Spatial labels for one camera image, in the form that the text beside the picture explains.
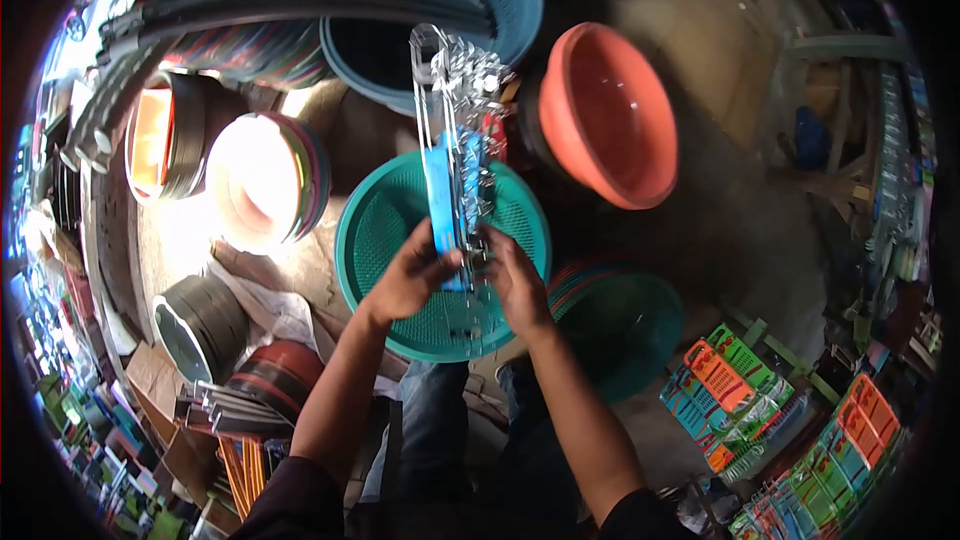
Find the hand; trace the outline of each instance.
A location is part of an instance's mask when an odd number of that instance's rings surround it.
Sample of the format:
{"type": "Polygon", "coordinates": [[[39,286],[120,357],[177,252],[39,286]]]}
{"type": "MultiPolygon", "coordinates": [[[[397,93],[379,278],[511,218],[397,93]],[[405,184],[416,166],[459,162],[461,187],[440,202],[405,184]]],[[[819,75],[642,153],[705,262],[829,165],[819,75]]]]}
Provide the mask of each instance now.
{"type": "Polygon", "coordinates": [[[546,304],[546,289],[517,241],[497,228],[481,224],[480,234],[493,249],[486,278],[493,283],[507,324],[525,342],[533,342],[556,329],[546,304]]]}
{"type": "Polygon", "coordinates": [[[427,217],[414,229],[393,256],[387,271],[357,307],[367,310],[373,320],[389,326],[422,309],[430,295],[463,265],[459,250],[437,257],[433,227],[427,217]]]}

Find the black sleeve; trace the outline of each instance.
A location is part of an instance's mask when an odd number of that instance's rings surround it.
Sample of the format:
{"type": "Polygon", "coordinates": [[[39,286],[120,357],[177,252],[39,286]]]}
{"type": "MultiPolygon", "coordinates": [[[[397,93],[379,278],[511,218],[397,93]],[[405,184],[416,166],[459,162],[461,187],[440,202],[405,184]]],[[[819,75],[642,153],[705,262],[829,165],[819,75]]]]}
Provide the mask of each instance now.
{"type": "Polygon", "coordinates": [[[323,467],[288,456],[229,540],[342,538],[343,509],[343,494],[323,467]]]}
{"type": "Polygon", "coordinates": [[[597,540],[627,538],[697,538],[680,525],[677,516],[648,488],[630,492],[606,516],[597,540]]]}

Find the shoe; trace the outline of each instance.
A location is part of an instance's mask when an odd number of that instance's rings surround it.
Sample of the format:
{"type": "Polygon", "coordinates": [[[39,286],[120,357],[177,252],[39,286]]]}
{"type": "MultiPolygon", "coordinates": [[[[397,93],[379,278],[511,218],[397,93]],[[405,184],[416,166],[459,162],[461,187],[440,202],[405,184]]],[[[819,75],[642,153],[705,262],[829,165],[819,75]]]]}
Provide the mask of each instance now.
{"type": "Polygon", "coordinates": [[[524,349],[523,352],[518,354],[517,356],[514,356],[513,358],[509,358],[503,361],[502,365],[500,365],[495,370],[493,370],[493,378],[496,380],[496,383],[498,386],[502,386],[502,384],[500,383],[500,375],[503,369],[507,366],[524,366],[524,367],[532,368],[534,366],[534,363],[532,360],[530,360],[530,353],[528,353],[526,349],[524,349]]]}

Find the left hand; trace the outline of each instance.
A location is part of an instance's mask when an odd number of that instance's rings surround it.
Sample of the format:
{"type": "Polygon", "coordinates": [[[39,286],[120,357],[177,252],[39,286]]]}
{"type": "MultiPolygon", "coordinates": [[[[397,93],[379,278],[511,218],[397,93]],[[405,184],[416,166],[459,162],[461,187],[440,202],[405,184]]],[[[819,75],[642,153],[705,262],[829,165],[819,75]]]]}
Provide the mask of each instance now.
{"type": "Polygon", "coordinates": [[[368,309],[380,325],[389,326],[396,320],[409,318],[426,306],[437,287],[462,265],[463,255],[459,250],[437,256],[433,227],[430,217],[426,217],[393,256],[387,271],[360,306],[368,309]]]}

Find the colorful plastic basket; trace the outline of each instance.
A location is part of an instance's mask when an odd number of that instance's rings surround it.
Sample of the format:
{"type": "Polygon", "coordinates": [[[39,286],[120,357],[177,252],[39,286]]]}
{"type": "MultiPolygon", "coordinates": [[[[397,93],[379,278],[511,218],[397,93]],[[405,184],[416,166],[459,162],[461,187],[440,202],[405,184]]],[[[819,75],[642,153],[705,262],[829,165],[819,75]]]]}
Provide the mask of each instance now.
{"type": "Polygon", "coordinates": [[[609,403],[654,380],[683,335],[684,309],[673,287],[626,263],[563,270],[550,283],[547,303],[587,378],[609,403]]]}
{"type": "MultiPolygon", "coordinates": [[[[475,1],[492,14],[494,36],[464,34],[462,38],[496,53],[507,65],[516,64],[537,37],[544,0],[475,1]]],[[[325,18],[320,23],[320,41],[330,68],[350,88],[395,111],[414,114],[409,25],[325,18]]]]}
{"type": "MultiPolygon", "coordinates": [[[[540,203],[521,177],[502,162],[491,162],[493,210],[490,225],[516,239],[546,278],[552,248],[540,203]]],[[[419,151],[384,163],[354,189],[337,224],[335,264],[346,304],[356,310],[378,282],[414,227],[427,216],[426,180],[419,151]]],[[[387,347],[405,357],[434,363],[457,363],[492,353],[514,333],[500,310],[497,295],[485,304],[486,325],[473,342],[451,336],[450,319],[463,305],[462,292],[435,292],[417,314],[396,321],[387,347]]]]}

